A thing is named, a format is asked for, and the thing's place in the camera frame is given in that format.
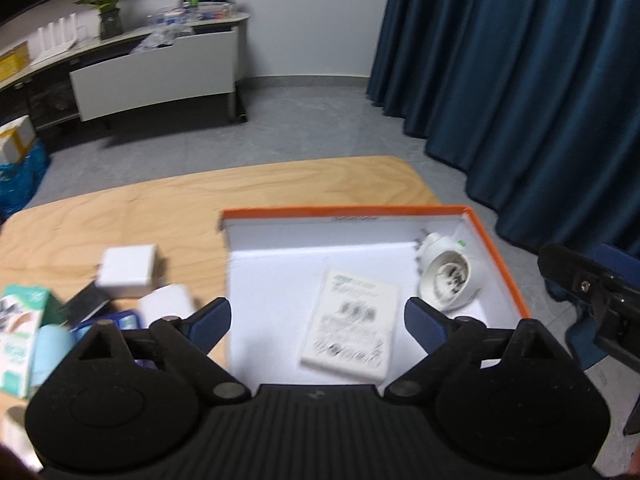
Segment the toothpick jar blue lid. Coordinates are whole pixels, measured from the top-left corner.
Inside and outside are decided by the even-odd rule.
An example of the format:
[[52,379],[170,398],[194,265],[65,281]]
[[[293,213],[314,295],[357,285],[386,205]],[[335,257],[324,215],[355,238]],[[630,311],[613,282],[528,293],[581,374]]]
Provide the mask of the toothpick jar blue lid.
[[37,330],[29,378],[32,390],[47,380],[74,344],[74,336],[64,326],[48,324]]

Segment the white square charger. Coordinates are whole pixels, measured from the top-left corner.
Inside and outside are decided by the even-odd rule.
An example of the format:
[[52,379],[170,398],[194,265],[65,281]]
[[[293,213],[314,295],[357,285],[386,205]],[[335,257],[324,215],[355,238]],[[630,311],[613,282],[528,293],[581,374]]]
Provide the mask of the white square charger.
[[141,298],[156,289],[156,246],[134,245],[104,250],[94,282],[112,298]]

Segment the white foam box with tape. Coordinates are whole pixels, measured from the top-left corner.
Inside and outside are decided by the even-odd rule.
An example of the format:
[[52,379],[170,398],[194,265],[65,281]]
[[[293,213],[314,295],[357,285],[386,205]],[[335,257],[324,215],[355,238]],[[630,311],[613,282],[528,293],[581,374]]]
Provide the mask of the white foam box with tape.
[[17,117],[0,128],[0,164],[19,164],[36,140],[28,115]]

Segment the orange white shallow box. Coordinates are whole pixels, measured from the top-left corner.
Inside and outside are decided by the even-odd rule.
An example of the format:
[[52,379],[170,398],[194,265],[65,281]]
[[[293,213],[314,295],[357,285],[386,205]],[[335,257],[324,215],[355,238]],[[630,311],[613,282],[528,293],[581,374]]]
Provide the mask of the orange white shallow box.
[[265,384],[385,385],[424,357],[407,300],[512,328],[529,315],[465,206],[227,209],[230,372]]

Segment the dark blue curtain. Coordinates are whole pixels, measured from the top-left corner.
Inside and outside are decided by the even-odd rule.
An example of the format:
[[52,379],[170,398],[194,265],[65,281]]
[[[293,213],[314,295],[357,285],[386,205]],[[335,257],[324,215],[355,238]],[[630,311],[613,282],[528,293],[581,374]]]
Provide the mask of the dark blue curtain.
[[639,0],[387,0],[371,101],[497,233],[639,250]]

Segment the white rounded usb charger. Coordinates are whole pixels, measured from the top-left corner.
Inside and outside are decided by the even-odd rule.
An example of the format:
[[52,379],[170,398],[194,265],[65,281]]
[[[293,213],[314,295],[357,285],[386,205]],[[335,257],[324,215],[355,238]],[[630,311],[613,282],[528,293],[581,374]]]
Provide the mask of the white rounded usb charger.
[[171,284],[155,289],[138,300],[137,311],[142,328],[166,316],[188,318],[195,312],[193,298],[186,285]]

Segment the small white paper box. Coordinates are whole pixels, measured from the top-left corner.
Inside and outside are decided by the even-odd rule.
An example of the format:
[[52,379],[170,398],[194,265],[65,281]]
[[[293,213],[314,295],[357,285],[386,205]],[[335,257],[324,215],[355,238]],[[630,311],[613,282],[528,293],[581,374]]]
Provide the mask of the small white paper box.
[[299,363],[379,384],[390,369],[399,298],[395,284],[329,270]]

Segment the white plug-in vaporizer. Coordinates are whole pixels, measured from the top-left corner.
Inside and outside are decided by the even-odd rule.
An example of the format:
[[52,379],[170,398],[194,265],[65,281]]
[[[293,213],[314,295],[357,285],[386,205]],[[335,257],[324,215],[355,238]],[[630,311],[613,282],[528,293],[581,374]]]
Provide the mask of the white plug-in vaporizer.
[[416,248],[416,262],[419,297],[439,312],[467,306],[484,286],[483,260],[469,252],[460,240],[449,236],[427,233]]

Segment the white tv cabinet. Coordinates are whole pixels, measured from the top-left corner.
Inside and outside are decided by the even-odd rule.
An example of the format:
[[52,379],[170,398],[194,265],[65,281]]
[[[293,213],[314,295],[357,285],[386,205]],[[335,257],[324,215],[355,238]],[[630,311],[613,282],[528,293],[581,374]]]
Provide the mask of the white tv cabinet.
[[230,122],[244,122],[239,84],[246,13],[195,21],[191,36],[134,53],[143,27],[109,40],[91,39],[1,83],[1,118],[27,114],[38,132],[174,101],[225,96]]

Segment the yellow cardboard box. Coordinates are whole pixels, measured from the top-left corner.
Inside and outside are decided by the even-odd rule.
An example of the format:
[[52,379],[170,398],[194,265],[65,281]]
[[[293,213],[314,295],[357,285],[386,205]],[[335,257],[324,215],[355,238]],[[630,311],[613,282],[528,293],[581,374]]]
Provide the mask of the yellow cardboard box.
[[30,64],[28,42],[23,41],[0,56],[0,80],[4,81],[24,70]]

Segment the white wifi router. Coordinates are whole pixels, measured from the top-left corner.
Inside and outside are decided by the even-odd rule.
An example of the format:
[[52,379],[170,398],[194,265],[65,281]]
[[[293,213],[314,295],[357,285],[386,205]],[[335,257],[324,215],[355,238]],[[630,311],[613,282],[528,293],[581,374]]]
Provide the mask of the white wifi router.
[[32,60],[32,65],[55,58],[69,51],[78,41],[77,15],[70,14],[57,22],[50,22],[46,27],[38,28],[40,51]]

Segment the teal bandage box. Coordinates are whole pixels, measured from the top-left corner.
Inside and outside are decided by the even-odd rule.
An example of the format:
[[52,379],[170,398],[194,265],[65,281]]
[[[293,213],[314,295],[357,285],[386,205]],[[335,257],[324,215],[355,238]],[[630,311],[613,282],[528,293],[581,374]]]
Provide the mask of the teal bandage box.
[[6,285],[1,296],[1,390],[28,395],[36,335],[41,326],[64,321],[62,302],[50,289]]

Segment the black usb charger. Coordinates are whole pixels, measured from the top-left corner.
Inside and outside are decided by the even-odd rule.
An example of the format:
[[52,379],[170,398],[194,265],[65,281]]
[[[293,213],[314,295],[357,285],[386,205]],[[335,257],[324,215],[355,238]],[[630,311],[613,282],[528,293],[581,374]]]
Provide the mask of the black usb charger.
[[111,296],[92,281],[60,307],[63,323],[75,326],[88,321],[108,307]]

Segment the blue tin box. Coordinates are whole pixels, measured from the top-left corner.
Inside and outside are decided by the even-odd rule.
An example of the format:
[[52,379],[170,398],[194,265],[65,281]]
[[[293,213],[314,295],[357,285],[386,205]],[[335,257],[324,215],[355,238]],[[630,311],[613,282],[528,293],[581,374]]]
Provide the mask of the blue tin box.
[[134,310],[117,311],[107,315],[81,322],[72,329],[72,336],[76,344],[70,356],[65,359],[68,367],[72,365],[82,366],[86,370],[90,367],[95,370],[131,370],[134,365],[146,370],[156,370],[153,360],[136,359],[134,345],[124,340],[122,344],[127,348],[125,352],[114,351],[114,339],[104,332],[89,338],[88,344],[82,342],[94,326],[111,325],[119,332],[126,330],[141,330],[141,318]]

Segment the blue plastic bag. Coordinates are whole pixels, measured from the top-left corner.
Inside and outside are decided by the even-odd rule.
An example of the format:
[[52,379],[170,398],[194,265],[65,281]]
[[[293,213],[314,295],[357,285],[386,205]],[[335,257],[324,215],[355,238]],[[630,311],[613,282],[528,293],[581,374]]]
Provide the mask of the blue plastic bag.
[[37,139],[21,162],[1,166],[1,222],[5,222],[12,214],[28,205],[37,193],[50,163],[46,148]]

